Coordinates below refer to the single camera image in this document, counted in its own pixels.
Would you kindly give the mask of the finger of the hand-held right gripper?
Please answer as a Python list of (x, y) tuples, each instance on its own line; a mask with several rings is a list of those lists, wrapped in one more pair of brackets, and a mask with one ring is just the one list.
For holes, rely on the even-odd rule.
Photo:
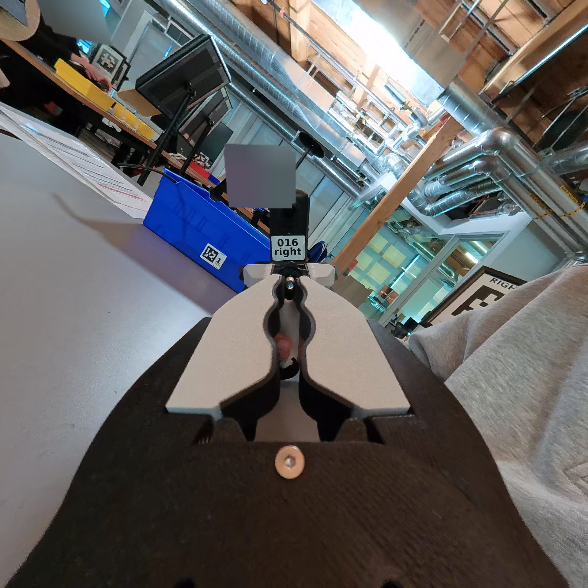
[(336, 267), (330, 263), (306, 263), (308, 277), (323, 287), (332, 288), (337, 280)]
[(269, 277), (273, 279), (274, 285), (281, 283), (281, 275), (275, 273), (273, 263), (247, 264), (242, 269), (242, 279), (245, 286), (254, 286)]

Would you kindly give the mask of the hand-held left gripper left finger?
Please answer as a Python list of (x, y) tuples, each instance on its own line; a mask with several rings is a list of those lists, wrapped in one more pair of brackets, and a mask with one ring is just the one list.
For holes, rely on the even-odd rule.
[(268, 319), (278, 308), (271, 274), (228, 300), (211, 317), (165, 408), (169, 413), (208, 415), (266, 384), (277, 369)]

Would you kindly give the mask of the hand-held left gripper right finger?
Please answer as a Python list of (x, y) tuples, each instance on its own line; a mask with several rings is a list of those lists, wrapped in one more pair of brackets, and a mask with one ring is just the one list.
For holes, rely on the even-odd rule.
[(410, 403), (365, 316), (309, 276), (299, 287), (305, 381), (355, 417), (406, 415)]

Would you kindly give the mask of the black knob thumbscrew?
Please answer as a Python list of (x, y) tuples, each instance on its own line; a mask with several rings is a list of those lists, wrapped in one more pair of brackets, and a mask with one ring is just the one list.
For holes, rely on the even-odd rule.
[(279, 274), (283, 277), (285, 293), (293, 297), (298, 280), (305, 275), (306, 264), (304, 262), (281, 262), (279, 264)]

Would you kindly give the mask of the blue tagged plastic bin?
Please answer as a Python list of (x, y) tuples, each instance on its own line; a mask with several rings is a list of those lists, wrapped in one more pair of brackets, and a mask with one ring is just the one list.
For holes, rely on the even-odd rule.
[(270, 262), (270, 240), (207, 190), (165, 169), (143, 220), (154, 234), (239, 293), (240, 267)]

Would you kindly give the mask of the black round lamp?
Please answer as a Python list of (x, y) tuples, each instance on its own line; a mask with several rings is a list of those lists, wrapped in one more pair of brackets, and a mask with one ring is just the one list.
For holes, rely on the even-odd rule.
[(307, 132), (300, 132), (298, 139), (303, 147), (303, 152), (296, 162), (295, 169), (300, 168), (302, 163), (307, 157), (322, 159), (325, 156), (325, 151), (321, 147), (320, 143), (314, 139), (313, 136)]

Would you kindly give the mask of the large framed marker poster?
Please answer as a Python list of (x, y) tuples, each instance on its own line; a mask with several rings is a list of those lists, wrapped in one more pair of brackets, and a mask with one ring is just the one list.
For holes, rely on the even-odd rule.
[(464, 312), (486, 308), (525, 283), (521, 278), (481, 266), (428, 312), (420, 325), (438, 325)]

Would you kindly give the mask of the black monitor on stand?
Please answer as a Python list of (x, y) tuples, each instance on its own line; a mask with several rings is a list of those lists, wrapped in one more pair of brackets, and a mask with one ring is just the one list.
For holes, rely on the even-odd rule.
[(138, 94), (169, 119), (156, 148), (145, 161), (147, 170), (153, 168), (190, 111), (230, 81), (229, 70), (217, 43), (206, 34), (188, 41), (137, 78), (135, 90)]

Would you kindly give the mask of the silver pipe bundle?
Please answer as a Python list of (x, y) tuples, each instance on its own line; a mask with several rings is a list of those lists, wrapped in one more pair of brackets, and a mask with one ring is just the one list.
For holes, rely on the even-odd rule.
[(408, 199), (437, 217), (502, 191), (569, 255), (587, 253), (587, 203), (514, 133), (496, 127), (448, 151)]

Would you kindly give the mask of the cardboard box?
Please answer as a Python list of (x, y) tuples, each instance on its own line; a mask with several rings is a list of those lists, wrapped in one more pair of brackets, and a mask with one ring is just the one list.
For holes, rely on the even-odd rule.
[(160, 114), (160, 111), (135, 88), (117, 91), (116, 97), (132, 107), (133, 110), (142, 116), (151, 117)]

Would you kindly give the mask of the printed paper sheet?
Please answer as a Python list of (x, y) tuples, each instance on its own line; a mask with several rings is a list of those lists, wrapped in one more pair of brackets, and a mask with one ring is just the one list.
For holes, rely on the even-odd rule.
[(146, 217), (152, 198), (79, 139), (4, 103), (1, 127), (130, 217)]

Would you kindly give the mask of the large yellow plastic bin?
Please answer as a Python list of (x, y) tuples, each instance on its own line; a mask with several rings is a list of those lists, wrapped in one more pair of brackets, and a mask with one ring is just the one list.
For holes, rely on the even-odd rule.
[(69, 63), (60, 58), (56, 61), (54, 68), (57, 77), (73, 87), (92, 104), (105, 111), (108, 111), (113, 107), (115, 102), (113, 97), (102, 91), (97, 85), (84, 77)]

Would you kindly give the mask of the wooden backing board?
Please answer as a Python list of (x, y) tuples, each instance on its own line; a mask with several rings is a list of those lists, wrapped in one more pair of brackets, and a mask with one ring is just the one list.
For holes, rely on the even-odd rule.
[(36, 33), (39, 25), (37, 1), (1, 1), (1, 40), (27, 40)]

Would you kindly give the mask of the wooden support post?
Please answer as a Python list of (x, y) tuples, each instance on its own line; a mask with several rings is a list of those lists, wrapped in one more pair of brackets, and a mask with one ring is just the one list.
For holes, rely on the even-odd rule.
[(417, 186), (435, 161), (450, 147), (453, 139), (462, 129), (462, 125), (449, 115), (436, 134), (430, 137), (424, 148), (404, 170), (397, 182), (388, 190), (374, 210), (371, 211), (369, 216), (335, 256), (332, 265), (336, 269), (338, 278), (342, 278), (344, 273), (349, 270), (358, 254), (363, 251), (371, 239), (383, 227), (410, 191)]

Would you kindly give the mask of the silver ventilation duct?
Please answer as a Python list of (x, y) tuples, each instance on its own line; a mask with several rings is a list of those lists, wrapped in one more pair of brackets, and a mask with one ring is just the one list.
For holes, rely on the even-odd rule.
[(296, 126), (312, 135), (355, 180), (373, 183), (378, 175), (329, 109), (334, 102), (271, 38), (229, 1), (161, 1), (189, 28), (215, 38), (232, 67), (253, 84)]

